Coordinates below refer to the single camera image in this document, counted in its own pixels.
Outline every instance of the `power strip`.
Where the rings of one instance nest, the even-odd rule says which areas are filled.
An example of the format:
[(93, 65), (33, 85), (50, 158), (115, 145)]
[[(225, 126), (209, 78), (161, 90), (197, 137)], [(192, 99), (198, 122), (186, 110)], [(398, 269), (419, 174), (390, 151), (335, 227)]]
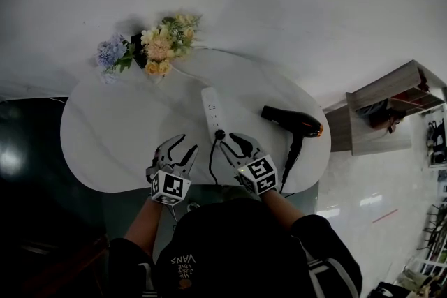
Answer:
[(202, 102), (205, 116), (207, 117), (208, 132), (210, 133), (211, 143), (213, 143), (218, 129), (223, 129), (226, 132), (222, 106), (213, 87), (207, 87), (202, 90)]

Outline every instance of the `dark floor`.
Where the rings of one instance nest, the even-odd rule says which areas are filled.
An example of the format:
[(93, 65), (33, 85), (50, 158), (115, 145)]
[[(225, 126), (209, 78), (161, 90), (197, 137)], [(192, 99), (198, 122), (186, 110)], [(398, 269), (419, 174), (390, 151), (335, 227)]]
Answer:
[[(122, 237), (147, 198), (144, 189), (99, 193), (74, 177), (61, 150), (63, 110), (63, 103), (50, 98), (0, 103), (0, 202), (7, 240), (72, 244), (99, 232), (110, 239)], [(318, 184), (289, 200), (312, 214), (317, 196)], [(222, 198), (216, 187), (192, 186), (188, 200), (207, 204)], [(175, 207), (177, 219), (186, 212), (186, 204)], [(170, 241), (174, 226), (173, 214), (165, 207), (155, 258)], [(13, 253), (9, 259), (14, 260)]]

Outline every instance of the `black hair dryer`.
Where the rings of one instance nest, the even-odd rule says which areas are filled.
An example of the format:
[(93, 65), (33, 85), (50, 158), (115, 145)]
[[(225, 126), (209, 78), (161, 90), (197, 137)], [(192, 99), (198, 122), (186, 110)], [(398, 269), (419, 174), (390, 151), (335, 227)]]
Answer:
[(284, 166), (284, 173), (282, 175), (282, 188), (286, 183), (288, 173), (291, 171), (293, 164), (295, 164), (298, 156), (301, 153), (302, 141), (304, 138), (320, 137), (323, 132), (323, 126), (312, 116), (301, 112), (280, 110), (265, 105), (261, 113), (261, 117), (269, 121), (275, 122), (286, 131), (292, 132), (293, 141), (291, 150), (287, 155), (287, 161)]

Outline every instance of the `black cable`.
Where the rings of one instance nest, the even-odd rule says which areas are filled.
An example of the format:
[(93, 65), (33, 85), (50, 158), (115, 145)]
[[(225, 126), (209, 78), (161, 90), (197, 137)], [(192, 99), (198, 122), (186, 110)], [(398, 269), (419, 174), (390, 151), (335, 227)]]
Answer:
[(210, 171), (210, 174), (212, 176), (212, 178), (214, 179), (214, 182), (216, 183), (216, 185), (219, 185), (219, 183), (217, 182), (216, 177), (214, 176), (212, 169), (211, 169), (211, 164), (212, 164), (212, 154), (214, 153), (214, 148), (216, 147), (216, 143), (219, 139), (217, 137), (215, 137), (214, 142), (212, 144), (211, 147), (211, 152), (210, 152), (210, 161), (208, 162), (208, 170)]

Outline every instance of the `white tile floor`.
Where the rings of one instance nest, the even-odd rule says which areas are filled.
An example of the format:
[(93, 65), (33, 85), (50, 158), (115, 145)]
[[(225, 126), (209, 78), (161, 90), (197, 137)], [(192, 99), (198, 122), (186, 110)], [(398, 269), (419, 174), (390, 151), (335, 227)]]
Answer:
[(318, 212), (359, 263), (363, 297), (378, 282), (397, 277), (419, 246), (426, 212), (437, 199), (437, 172), (427, 168), (425, 120), (419, 115), (406, 120), (413, 129), (411, 149), (333, 153), (320, 180)]

